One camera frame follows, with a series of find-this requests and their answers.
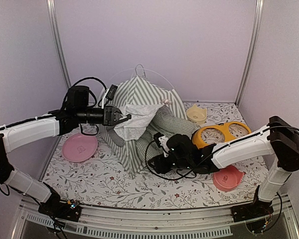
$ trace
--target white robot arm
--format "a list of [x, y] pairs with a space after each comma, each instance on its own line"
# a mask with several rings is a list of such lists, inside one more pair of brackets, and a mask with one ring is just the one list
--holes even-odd
[[274, 196], [292, 172], [299, 170], [298, 131], [299, 129], [275, 116], [269, 119], [269, 124], [251, 134], [201, 149], [198, 149], [186, 135], [176, 134], [168, 139], [158, 133], [154, 136], [154, 141], [164, 149], [164, 153], [146, 163], [151, 172], [151, 168], [155, 170], [156, 173], [152, 172], [153, 174], [162, 177], [158, 174], [164, 174], [173, 167], [204, 174], [219, 171], [228, 165], [253, 157], [274, 155], [274, 163], [265, 181], [258, 186], [253, 203], [232, 208], [234, 220], [244, 221], [272, 213], [271, 203]]
[[[116, 86], [111, 86], [104, 98], [112, 100], [116, 88]], [[6, 184], [32, 197], [40, 203], [39, 212], [54, 218], [78, 221], [81, 209], [74, 201], [61, 202], [60, 196], [49, 185], [13, 167], [9, 164], [6, 154], [39, 139], [69, 133], [81, 123], [116, 125], [131, 118], [127, 116], [121, 119], [120, 110], [113, 106], [104, 104], [101, 108], [88, 106], [90, 93], [88, 87], [74, 85], [68, 90], [66, 101], [63, 101], [60, 110], [11, 125], [0, 126], [0, 184]]]

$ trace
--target black bracket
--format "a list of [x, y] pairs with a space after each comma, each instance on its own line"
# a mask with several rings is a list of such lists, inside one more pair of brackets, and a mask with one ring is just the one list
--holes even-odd
[[[278, 116], [270, 117], [269, 127], [287, 126], [288, 123]], [[285, 171], [294, 172], [299, 170], [299, 132], [285, 127], [277, 127], [270, 130], [268, 136], [279, 161], [279, 167]]]
[[45, 203], [41, 203], [38, 212], [53, 218], [78, 222], [82, 208], [73, 200], [69, 202], [62, 202], [60, 195], [48, 184], [44, 184], [50, 189], [51, 196]]
[[105, 106], [104, 107], [104, 126], [114, 126], [119, 123], [123, 123], [132, 118], [130, 114], [128, 114], [125, 118], [122, 118], [122, 112], [114, 107], [114, 106]]
[[[154, 141], [158, 147], [161, 147], [158, 139], [161, 136], [161, 133], [154, 135]], [[156, 173], [165, 174], [169, 172], [172, 167], [177, 169], [193, 169], [193, 172], [197, 174], [219, 171], [211, 160], [212, 157], [209, 157], [216, 144], [198, 149], [187, 135], [175, 134], [167, 141], [166, 145], [170, 150], [168, 157], [164, 157], [163, 154], [160, 154], [148, 161], [149, 166], [153, 168]]]
[[252, 203], [233, 206], [230, 209], [234, 222], [259, 218], [274, 212], [274, 209], [271, 206], [272, 202], [266, 203], [259, 200], [258, 191], [259, 186], [255, 191], [254, 201]]

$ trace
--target floral tablecloth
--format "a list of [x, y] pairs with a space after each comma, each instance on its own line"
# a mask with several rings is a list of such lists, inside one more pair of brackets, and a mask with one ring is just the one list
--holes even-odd
[[[193, 103], [185, 103], [185, 108]], [[234, 104], [197, 103], [207, 108], [207, 123], [228, 121], [244, 122]], [[94, 129], [88, 125], [84, 130]], [[234, 136], [246, 134], [233, 126]], [[83, 204], [138, 209], [179, 209], [222, 206], [250, 201], [254, 191], [266, 177], [267, 168], [262, 157], [234, 164], [244, 172], [242, 183], [231, 192], [221, 192], [213, 185], [212, 174], [198, 175], [195, 179], [167, 181], [150, 174], [146, 169], [130, 179], [111, 148], [98, 137], [98, 150], [83, 163], [72, 163], [62, 156], [62, 145], [79, 129], [64, 135], [54, 152], [43, 182], [52, 186], [62, 199], [76, 199]], [[221, 142], [223, 135], [210, 129], [202, 137], [207, 143]], [[166, 177], [178, 177], [169, 172]]]

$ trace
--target pink bowl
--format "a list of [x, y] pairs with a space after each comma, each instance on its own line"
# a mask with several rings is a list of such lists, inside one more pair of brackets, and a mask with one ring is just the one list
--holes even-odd
[[214, 173], [213, 182], [220, 191], [230, 192], [241, 183], [243, 176], [244, 173], [240, 172], [235, 166], [229, 165]]
[[70, 162], [80, 163], [91, 158], [97, 148], [98, 140], [95, 136], [77, 133], [65, 141], [62, 147], [62, 155]]

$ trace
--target green striped fabric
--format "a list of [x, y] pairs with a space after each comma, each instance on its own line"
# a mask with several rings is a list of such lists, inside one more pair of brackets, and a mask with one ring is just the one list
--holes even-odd
[[[118, 108], [126, 104], [157, 105], [161, 104], [162, 100], [165, 99], [172, 102], [168, 107], [175, 117], [187, 119], [183, 102], [174, 89], [171, 91], [165, 90], [140, 76], [135, 76], [134, 78], [119, 84], [111, 104]], [[115, 144], [115, 141], [117, 140], [112, 140], [114, 136], [113, 134], [110, 135], [108, 133], [105, 126], [100, 126], [100, 134], [112, 148], [125, 170], [132, 178], [134, 178], [135, 174], [144, 167], [144, 159], [138, 156], [137, 140], [125, 141], [125, 144], [122, 147], [121, 145]]]

